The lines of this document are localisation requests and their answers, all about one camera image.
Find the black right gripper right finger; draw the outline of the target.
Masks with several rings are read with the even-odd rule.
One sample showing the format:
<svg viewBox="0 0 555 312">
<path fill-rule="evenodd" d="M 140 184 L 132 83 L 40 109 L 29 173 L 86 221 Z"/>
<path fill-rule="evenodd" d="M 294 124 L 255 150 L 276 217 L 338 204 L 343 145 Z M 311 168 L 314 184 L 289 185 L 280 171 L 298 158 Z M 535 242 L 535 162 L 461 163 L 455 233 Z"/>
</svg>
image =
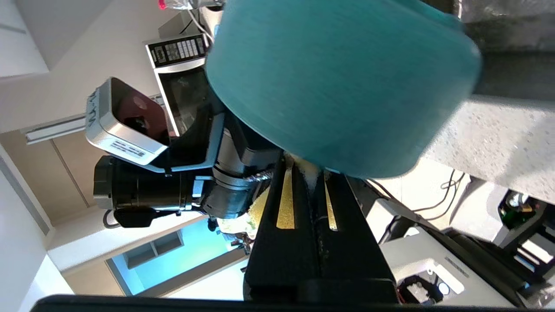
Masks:
<svg viewBox="0 0 555 312">
<path fill-rule="evenodd" d="M 318 262 L 313 302 L 397 304 L 391 269 L 344 175 L 318 179 L 312 214 Z"/>
</svg>

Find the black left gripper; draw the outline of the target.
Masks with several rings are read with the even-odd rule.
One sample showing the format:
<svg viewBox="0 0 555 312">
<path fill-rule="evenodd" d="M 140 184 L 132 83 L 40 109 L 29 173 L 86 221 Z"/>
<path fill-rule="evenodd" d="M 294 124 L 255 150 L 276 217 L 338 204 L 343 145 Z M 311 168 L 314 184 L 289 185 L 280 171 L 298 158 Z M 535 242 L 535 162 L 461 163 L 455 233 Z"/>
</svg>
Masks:
<svg viewBox="0 0 555 312">
<path fill-rule="evenodd" d="M 172 141 L 172 171 L 186 197 L 172 212 L 240 217 L 268 186 L 281 150 L 225 110 L 179 109 Z"/>
</svg>

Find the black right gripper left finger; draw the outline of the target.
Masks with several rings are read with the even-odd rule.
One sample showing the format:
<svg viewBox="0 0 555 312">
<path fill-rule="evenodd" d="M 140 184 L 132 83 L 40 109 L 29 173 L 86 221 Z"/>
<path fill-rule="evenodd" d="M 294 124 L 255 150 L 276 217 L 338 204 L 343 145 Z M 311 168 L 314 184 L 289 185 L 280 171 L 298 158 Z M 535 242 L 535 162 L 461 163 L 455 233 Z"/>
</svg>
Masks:
<svg viewBox="0 0 555 312">
<path fill-rule="evenodd" d="M 291 198 L 286 189 L 287 160 L 276 163 L 248 266 L 244 299 L 250 302 L 297 302 L 299 287 L 319 274 L 310 196 L 303 174 L 290 168 Z M 281 202 L 293 207 L 293 229 L 277 226 Z"/>
</svg>

